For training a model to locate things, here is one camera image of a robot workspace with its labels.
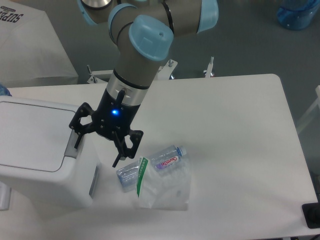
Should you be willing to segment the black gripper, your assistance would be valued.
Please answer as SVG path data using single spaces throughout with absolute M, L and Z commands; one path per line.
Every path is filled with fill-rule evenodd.
M 124 103 L 126 93 L 127 90 L 123 88 L 114 98 L 108 91 L 105 91 L 95 111 L 87 102 L 78 107 L 69 124 L 69 127 L 77 135 L 74 144 L 75 149 L 79 147 L 85 134 L 96 132 L 98 135 L 113 141 L 118 150 L 118 155 L 112 167 L 116 167 L 119 161 L 135 157 L 144 132 L 131 129 L 131 123 L 140 106 L 126 105 Z M 88 116 L 91 116 L 92 122 L 83 125 L 81 119 Z M 131 148 L 127 146 L 126 136 L 129 136 L 132 143 Z

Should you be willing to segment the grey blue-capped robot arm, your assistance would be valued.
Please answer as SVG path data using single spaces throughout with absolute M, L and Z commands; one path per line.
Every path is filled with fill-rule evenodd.
M 219 18 L 215 0 L 80 0 L 84 19 L 108 24 L 120 56 L 97 109 L 83 103 L 69 127 L 76 145 L 90 133 L 113 141 L 117 161 L 134 158 L 143 137 L 131 123 L 175 37 L 213 28 Z

